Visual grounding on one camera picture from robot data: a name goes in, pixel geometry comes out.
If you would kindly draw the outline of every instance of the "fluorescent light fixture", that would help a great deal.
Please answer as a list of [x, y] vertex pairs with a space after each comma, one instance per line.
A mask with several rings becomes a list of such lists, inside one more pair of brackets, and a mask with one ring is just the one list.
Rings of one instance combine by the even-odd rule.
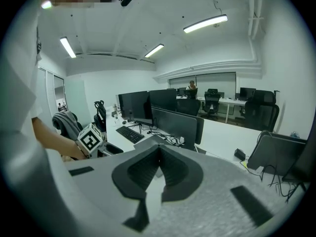
[[200, 29], [202, 27], [214, 25], [214, 24], [221, 23], [221, 22], [225, 22], [227, 20], [228, 20], [227, 15], [224, 14], [224, 15], [216, 16], [213, 18], [209, 18], [209, 19], [205, 19], [203, 21], [197, 22], [193, 25], [190, 25], [190, 26], [184, 28], [183, 31], [185, 31], [186, 33], [190, 33], [192, 31]]
[[51, 2], [47, 0], [47, 1], [45, 1], [45, 2], [43, 2], [43, 3], [41, 4], [41, 7], [42, 7], [43, 9], [51, 8]]
[[69, 45], [68, 39], [67, 37], [63, 37], [60, 39], [60, 42], [62, 43], [62, 45], [64, 46], [65, 50], [69, 53], [71, 58], [75, 58], [76, 55], [73, 52], [73, 50], [71, 49], [71, 46]]
[[153, 50], [151, 50], [148, 54], [145, 55], [146, 58], [148, 58], [149, 56], [153, 55], [154, 53], [156, 53], [157, 51], [159, 51], [160, 49], [162, 49], [164, 47], [163, 44], [159, 44], [158, 46], [156, 46]]

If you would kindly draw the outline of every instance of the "floor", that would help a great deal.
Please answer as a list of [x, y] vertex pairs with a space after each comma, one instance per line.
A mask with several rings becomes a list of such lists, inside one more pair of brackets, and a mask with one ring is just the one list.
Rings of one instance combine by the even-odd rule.
[[[226, 118], [219, 117], [219, 116], [216, 116], [216, 115], [214, 115], [214, 117], [217, 117], [216, 119], [212, 118], [212, 116], [209, 117], [209, 118], [206, 118], [205, 114], [201, 114], [201, 113], [199, 113], [197, 116], [198, 117], [203, 116], [204, 119], [209, 119], [209, 120], [217, 121], [217, 122], [221, 122], [221, 123], [225, 123], [225, 120], [226, 120]], [[232, 124], [232, 125], [236, 125], [236, 126], [245, 127], [244, 119], [241, 119], [241, 118], [237, 118], [237, 119], [228, 118], [227, 119], [227, 124]]]

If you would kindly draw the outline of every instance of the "desk leg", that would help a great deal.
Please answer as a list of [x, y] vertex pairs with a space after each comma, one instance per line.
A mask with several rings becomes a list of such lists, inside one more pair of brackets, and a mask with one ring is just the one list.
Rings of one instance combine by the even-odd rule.
[[225, 120], [225, 123], [227, 123], [227, 119], [228, 119], [228, 112], [229, 112], [229, 104], [227, 104], [227, 113], [226, 113], [226, 120]]

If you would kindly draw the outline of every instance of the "white desk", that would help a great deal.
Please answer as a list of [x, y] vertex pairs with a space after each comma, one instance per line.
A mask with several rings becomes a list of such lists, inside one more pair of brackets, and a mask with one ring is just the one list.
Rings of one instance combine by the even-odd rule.
[[[177, 99], [186, 99], [186, 98], [187, 97], [177, 96]], [[205, 102], [205, 98], [204, 97], [197, 97], [197, 99], [200, 100], [201, 102]], [[233, 99], [229, 99], [229, 98], [220, 98], [218, 102], [220, 104], [227, 104], [227, 112], [226, 112], [225, 123], [227, 123], [228, 113], [229, 113], [229, 106], [230, 105], [245, 106], [245, 104], [246, 104], [246, 101], [233, 100]]]
[[[113, 107], [106, 108], [107, 110], [107, 138], [108, 142], [114, 144], [115, 146], [121, 148], [124, 152], [134, 150], [134, 144], [116, 132], [117, 127], [114, 126], [114, 118], [111, 116]], [[119, 115], [120, 122], [123, 122], [121, 115]], [[136, 132], [139, 132], [139, 127], [131, 127]], [[206, 151], [207, 156], [211, 157], [219, 157], [229, 162], [233, 163], [243, 171], [247, 172], [247, 170], [240, 164], [240, 160], [234, 156], [235, 150], [238, 148], [242, 150], [246, 156], [250, 156], [257, 144], [257, 138], [261, 132], [257, 130], [252, 130], [244, 127], [239, 127], [230, 124], [224, 124], [212, 120], [205, 119], [204, 120], [204, 128], [203, 135], [201, 139], [201, 143], [199, 145], [196, 144], [197, 147]], [[147, 131], [142, 131], [142, 134], [145, 136], [140, 142], [144, 141], [146, 138], [151, 137], [151, 134], [147, 134]], [[260, 181], [258, 176], [251, 177]], [[264, 182], [262, 185], [266, 186], [270, 184], [273, 175], [265, 173]], [[163, 182], [161, 178], [156, 178], [156, 182]], [[288, 184], [282, 185], [282, 191], [284, 194], [287, 194], [289, 190]], [[295, 196], [300, 196], [302, 191], [296, 191]]]
[[[116, 132], [116, 130], [118, 129], [118, 127], [115, 126], [115, 120], [112, 117], [112, 112], [114, 111], [114, 108], [111, 107], [107, 107], [106, 108], [107, 111], [107, 119], [106, 119], [106, 124], [107, 124], [107, 139], [108, 142], [110, 142], [111, 144], [121, 148], [124, 152], [128, 152], [128, 151], [132, 151], [134, 150], [134, 144], [132, 142], [130, 142], [128, 139], [126, 139], [125, 137], [123, 137], [121, 134], [119, 134], [118, 132]], [[124, 121], [124, 119], [122, 118], [121, 115], [118, 115], [118, 119], [120, 121], [120, 123], [122, 124], [122, 122]], [[124, 126], [131, 126], [133, 124], [129, 124], [126, 122], [126, 124]], [[135, 132], [139, 133], [139, 126], [134, 126], [134, 127], [129, 127], [130, 129], [134, 130]], [[142, 134], [145, 136], [142, 140], [140, 140], [137, 143], [140, 143], [142, 141], [144, 141], [147, 138], [152, 137], [151, 134], [147, 134], [148, 131], [142, 131]], [[155, 132], [161, 132], [163, 134], [167, 134], [164, 131], [161, 131], [160, 129], [155, 130]]]

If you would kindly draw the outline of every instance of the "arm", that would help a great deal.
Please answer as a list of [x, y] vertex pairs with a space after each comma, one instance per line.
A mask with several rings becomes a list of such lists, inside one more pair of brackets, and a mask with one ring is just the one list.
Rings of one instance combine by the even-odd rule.
[[85, 159], [74, 141], [52, 132], [39, 118], [33, 118], [32, 123], [35, 137], [44, 148], [57, 150], [63, 156]]

